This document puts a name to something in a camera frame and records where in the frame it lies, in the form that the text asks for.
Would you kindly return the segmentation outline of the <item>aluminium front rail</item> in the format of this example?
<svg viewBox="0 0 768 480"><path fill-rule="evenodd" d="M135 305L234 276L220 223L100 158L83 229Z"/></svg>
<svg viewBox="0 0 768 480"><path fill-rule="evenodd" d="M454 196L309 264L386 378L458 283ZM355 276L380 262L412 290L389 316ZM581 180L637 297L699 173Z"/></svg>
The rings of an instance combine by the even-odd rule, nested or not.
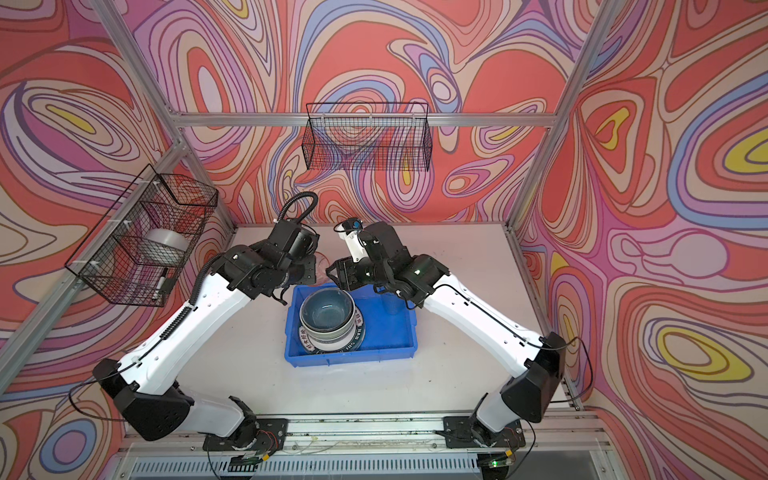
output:
<svg viewBox="0 0 768 480"><path fill-rule="evenodd" d="M321 453L439 453L447 449L437 432L446 416L467 416L468 411L431 411L352 414L285 414L287 430L280 456L311 456ZM615 452L607 426L595 413L555 408L542 422L522 425L527 445L534 452L602 451ZM200 433L173 433L148 442L127 434L117 455L184 456L203 454L205 436Z"/></svg>

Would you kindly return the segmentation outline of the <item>light green bowl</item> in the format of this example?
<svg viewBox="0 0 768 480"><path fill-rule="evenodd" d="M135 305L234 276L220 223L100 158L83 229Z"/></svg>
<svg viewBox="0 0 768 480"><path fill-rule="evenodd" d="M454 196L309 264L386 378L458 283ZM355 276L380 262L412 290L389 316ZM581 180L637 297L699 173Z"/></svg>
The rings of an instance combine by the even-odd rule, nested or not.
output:
<svg viewBox="0 0 768 480"><path fill-rule="evenodd" d="M338 330L329 331L329 332L319 332L304 326L301 326L299 328L299 331L304 336L306 336L309 340L315 343L324 343L324 344L349 342L350 339L354 337L356 330L357 330L357 327L355 325L352 325L349 327L343 327Z"/></svg>

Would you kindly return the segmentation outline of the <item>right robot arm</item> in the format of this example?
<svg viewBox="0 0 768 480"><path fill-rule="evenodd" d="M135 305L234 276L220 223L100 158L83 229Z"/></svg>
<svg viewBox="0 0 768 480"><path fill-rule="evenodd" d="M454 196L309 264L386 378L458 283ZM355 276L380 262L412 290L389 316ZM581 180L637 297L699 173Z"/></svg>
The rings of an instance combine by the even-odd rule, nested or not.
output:
<svg viewBox="0 0 768 480"><path fill-rule="evenodd" d="M334 227L350 254L327 268L346 291L371 286L405 304L436 314L490 352L509 379L485 394L469 418L474 441L489 446L511 423L538 423L565 370L566 341L525 328L472 293L434 257L413 255L386 222L364 225L348 218Z"/></svg>

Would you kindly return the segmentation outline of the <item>white tape roll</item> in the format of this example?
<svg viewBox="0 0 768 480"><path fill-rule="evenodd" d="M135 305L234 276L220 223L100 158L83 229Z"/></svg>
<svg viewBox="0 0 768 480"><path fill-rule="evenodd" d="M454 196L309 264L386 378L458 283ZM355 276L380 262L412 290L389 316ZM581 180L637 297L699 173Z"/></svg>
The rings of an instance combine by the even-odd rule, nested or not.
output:
<svg viewBox="0 0 768 480"><path fill-rule="evenodd" d="M183 261L188 248L189 241L182 234L155 228L147 232L139 251L150 264L172 267Z"/></svg>

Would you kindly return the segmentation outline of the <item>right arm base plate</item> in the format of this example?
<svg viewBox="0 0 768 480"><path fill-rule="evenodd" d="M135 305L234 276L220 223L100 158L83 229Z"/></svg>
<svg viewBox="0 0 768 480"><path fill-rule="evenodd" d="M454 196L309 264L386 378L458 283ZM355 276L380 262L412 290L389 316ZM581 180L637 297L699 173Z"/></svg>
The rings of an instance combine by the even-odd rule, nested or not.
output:
<svg viewBox="0 0 768 480"><path fill-rule="evenodd" d="M468 415L452 415L442 418L442 429L436 434L445 439L449 449L463 448L510 448L515 451L527 445L519 420L507 424L500 432L484 430L479 422Z"/></svg>

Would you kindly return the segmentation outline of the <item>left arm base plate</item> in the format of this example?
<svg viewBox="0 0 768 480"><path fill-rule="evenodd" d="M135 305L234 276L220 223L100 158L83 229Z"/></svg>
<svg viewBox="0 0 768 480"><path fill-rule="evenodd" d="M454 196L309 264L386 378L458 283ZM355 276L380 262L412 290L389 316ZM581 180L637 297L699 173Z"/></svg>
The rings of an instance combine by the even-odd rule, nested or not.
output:
<svg viewBox="0 0 768 480"><path fill-rule="evenodd" d="M245 419L228 437L207 434L203 442L206 452L254 451L274 453L283 449L287 418Z"/></svg>

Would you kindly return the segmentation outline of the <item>white plate with green rim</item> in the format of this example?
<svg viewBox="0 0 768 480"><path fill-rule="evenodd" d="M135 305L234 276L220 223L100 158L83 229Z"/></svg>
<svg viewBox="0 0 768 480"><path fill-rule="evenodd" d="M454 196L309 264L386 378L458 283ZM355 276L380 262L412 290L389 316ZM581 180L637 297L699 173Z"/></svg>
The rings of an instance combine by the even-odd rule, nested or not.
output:
<svg viewBox="0 0 768 480"><path fill-rule="evenodd" d="M356 349L358 349L360 347L360 345L362 344L362 342L364 340L364 337L365 337L365 324L364 324L364 318L363 318L362 314L359 311L355 311L351 315L351 317L349 318L349 320L347 322L345 322L342 326L340 326L339 328L337 328L335 330L338 330L338 329L343 328L343 327L349 327L349 326L352 326L352 325L355 325L357 327L357 330L356 330L355 334L359 335L358 343L352 349L350 349L350 350L337 351L337 352L328 352L328 353L349 352L349 351L356 350ZM300 341L300 337L304 336L299 331L299 328L301 326L298 327L298 338L299 338L299 341ZM309 354L326 354L324 352L308 352L306 349L305 349L305 351L307 353L309 353Z"/></svg>

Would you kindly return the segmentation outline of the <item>pink translucent cup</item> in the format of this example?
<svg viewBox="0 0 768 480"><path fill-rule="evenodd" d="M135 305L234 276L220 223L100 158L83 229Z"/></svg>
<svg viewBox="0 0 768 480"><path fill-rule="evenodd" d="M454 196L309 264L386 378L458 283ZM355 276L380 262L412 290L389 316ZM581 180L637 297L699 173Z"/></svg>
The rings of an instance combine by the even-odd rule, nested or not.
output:
<svg viewBox="0 0 768 480"><path fill-rule="evenodd" d="M322 285L329 282L326 270L330 267L332 261L323 253L315 253L315 271L316 271L316 285Z"/></svg>

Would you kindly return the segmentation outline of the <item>blue plastic bin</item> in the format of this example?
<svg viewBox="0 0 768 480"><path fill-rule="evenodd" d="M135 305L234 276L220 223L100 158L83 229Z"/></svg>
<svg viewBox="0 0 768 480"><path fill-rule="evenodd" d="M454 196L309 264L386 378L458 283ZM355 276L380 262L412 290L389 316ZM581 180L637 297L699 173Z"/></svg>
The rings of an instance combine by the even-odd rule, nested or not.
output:
<svg viewBox="0 0 768 480"><path fill-rule="evenodd" d="M351 293L365 324L365 337L356 350L349 352L309 354L298 338L301 326L299 314L304 300L314 291L333 288L331 283L321 286L298 286L294 289L293 302L289 307L285 334L285 360L294 367L331 366L363 362L381 362L411 358L418 349L416 313L405 309L400 315L387 315L383 308L382 294L370 286Z"/></svg>

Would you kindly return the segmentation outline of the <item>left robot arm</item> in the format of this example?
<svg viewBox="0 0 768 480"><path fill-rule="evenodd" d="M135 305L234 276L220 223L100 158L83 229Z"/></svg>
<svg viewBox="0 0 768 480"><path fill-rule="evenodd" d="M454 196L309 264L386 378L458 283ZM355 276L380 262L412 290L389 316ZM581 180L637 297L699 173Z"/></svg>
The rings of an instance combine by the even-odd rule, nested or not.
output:
<svg viewBox="0 0 768 480"><path fill-rule="evenodd" d="M319 235L296 219L278 221L269 236L236 245L199 271L189 299L152 336L119 360L104 359L93 377L121 420L143 440L174 433L213 436L234 450L256 441L256 414L239 398L225 400L184 389L177 376L235 313L258 298L284 301L294 285L316 279Z"/></svg>

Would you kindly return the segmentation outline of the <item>blue-grey translucent cup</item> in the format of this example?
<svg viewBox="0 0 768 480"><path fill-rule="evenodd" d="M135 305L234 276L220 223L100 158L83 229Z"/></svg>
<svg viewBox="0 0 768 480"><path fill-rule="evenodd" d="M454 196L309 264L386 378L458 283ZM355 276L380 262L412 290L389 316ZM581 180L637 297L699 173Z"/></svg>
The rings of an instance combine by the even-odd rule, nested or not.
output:
<svg viewBox="0 0 768 480"><path fill-rule="evenodd" d="M387 315L400 315L406 309L406 302L397 295L385 292L382 294L382 303Z"/></svg>

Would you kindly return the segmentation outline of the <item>grey lilac bowl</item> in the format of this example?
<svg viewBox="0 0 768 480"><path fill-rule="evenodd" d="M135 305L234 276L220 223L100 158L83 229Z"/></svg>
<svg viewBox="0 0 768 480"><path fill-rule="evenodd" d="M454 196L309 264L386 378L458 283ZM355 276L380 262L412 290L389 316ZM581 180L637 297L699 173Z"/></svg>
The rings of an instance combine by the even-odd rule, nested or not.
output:
<svg viewBox="0 0 768 480"><path fill-rule="evenodd" d="M348 335L334 341L322 341L310 336L301 336L300 342L308 352L337 352L352 349L359 341L358 334Z"/></svg>

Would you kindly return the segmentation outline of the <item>dark blue bowl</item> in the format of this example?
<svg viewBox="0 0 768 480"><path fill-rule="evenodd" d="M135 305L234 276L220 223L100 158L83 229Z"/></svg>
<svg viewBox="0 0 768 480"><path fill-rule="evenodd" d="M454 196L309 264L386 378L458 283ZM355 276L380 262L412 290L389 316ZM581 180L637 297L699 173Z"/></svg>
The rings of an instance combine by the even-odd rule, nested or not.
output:
<svg viewBox="0 0 768 480"><path fill-rule="evenodd" d="M325 288L314 291L304 300L299 318L306 329L325 334L348 324L354 309L354 301L346 291Z"/></svg>

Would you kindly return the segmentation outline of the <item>black marker pen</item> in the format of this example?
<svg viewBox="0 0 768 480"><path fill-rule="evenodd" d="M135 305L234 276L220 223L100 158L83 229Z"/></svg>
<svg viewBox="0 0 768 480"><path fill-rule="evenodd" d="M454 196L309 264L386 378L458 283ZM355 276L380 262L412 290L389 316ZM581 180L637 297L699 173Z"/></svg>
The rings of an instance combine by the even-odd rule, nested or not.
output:
<svg viewBox="0 0 768 480"><path fill-rule="evenodd" d="M158 300L160 298L160 296L162 295L162 289L163 289L163 285L164 285L164 283L165 283L165 281L167 279L167 274L168 274L168 268L163 268L163 270L162 270L162 272L160 274L160 277L158 279L157 285L156 285L156 289L155 289L155 292L154 292L154 295L153 295L153 300Z"/></svg>

